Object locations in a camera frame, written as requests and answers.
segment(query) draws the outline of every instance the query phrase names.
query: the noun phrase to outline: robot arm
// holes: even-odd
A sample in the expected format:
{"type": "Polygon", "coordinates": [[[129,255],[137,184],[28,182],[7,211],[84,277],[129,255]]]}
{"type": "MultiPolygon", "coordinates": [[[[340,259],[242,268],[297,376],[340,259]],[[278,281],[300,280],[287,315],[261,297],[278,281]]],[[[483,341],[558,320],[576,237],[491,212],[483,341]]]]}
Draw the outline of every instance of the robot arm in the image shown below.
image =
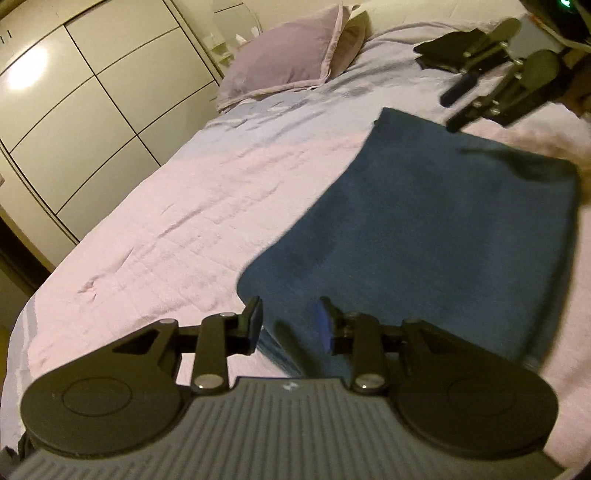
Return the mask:
{"type": "Polygon", "coordinates": [[[454,32],[415,48],[423,68],[461,73],[440,99],[449,108],[479,78],[512,66],[494,90],[475,98],[447,121],[457,132],[487,118],[508,127],[547,102],[563,102],[578,116],[591,110],[589,0],[522,0],[532,15],[500,23],[491,33],[454,32]]]}

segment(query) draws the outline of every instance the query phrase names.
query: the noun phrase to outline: pillowcase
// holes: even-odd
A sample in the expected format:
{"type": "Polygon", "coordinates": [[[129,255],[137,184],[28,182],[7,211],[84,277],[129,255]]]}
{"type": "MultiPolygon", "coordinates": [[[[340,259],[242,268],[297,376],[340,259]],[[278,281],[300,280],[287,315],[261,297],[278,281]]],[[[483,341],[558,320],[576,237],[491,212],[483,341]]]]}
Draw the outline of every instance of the pillowcase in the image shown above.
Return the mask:
{"type": "MultiPolygon", "coordinates": [[[[324,84],[348,19],[349,10],[334,5],[263,32],[245,44],[220,85],[217,109],[259,95],[324,84]]],[[[348,55],[340,58],[339,68],[348,55]]]]}
{"type": "Polygon", "coordinates": [[[389,28],[404,24],[449,20],[489,22],[506,17],[519,18],[526,10],[519,0],[368,0],[352,13],[351,20],[363,13],[368,16],[366,37],[371,38],[389,28]]]}
{"type": "Polygon", "coordinates": [[[338,77],[351,65],[365,42],[367,15],[357,15],[345,25],[330,62],[330,78],[338,77]]]}

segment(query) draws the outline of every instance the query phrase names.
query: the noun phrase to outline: metal screw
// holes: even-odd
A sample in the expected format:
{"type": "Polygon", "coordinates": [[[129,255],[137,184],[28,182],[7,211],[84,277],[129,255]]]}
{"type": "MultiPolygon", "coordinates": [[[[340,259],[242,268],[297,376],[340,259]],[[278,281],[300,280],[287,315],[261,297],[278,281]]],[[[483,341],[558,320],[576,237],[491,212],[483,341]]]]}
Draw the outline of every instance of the metal screw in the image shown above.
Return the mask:
{"type": "Polygon", "coordinates": [[[359,388],[363,388],[364,390],[375,390],[383,387],[386,381],[378,374],[363,374],[355,379],[355,383],[359,388]]]}
{"type": "Polygon", "coordinates": [[[193,383],[201,390],[213,390],[222,386],[223,378],[216,374],[203,374],[193,380],[193,383]]]}

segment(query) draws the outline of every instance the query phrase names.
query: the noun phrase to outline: bed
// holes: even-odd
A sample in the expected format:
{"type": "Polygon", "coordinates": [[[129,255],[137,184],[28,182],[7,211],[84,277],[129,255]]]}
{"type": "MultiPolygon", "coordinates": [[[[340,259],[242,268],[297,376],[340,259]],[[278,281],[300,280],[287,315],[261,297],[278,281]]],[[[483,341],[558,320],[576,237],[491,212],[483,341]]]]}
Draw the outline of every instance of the bed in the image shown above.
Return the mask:
{"type": "MultiPolygon", "coordinates": [[[[484,11],[471,2],[433,3],[399,7],[390,25],[376,22],[375,30],[389,28],[325,85],[244,102],[210,122],[84,238],[17,320],[0,407],[2,445],[17,444],[24,431],[19,400],[43,373],[157,319],[194,325],[208,314],[240,311],[241,271],[343,173],[384,106],[444,122],[449,112],[438,98],[450,75],[421,71],[413,45],[475,22],[486,28],[523,10],[517,1],[484,11]]],[[[479,122],[467,132],[568,158],[583,174],[591,160],[589,125],[560,105],[508,130],[479,122]]],[[[589,285],[591,210],[583,207],[570,300],[541,366],[561,404],[547,453],[563,466],[591,455],[589,285]]],[[[180,383],[188,383],[189,357],[180,383]]],[[[230,358],[229,373],[232,379],[284,375],[260,352],[230,358]]]]}

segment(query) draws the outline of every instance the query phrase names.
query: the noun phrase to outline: round black disc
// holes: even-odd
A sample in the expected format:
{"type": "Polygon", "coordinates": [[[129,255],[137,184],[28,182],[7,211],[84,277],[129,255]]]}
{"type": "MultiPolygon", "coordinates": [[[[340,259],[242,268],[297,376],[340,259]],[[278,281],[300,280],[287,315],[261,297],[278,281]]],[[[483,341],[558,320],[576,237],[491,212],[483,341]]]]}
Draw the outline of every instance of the round black disc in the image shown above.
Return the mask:
{"type": "Polygon", "coordinates": [[[459,456],[501,459],[543,447],[558,412],[548,384],[506,361],[437,355],[395,398],[419,436],[459,456]]]}
{"type": "Polygon", "coordinates": [[[21,417],[43,448],[92,458],[156,438],[172,426],[182,405],[169,376],[129,355],[116,365],[83,362],[44,375],[25,392],[21,417]]]}

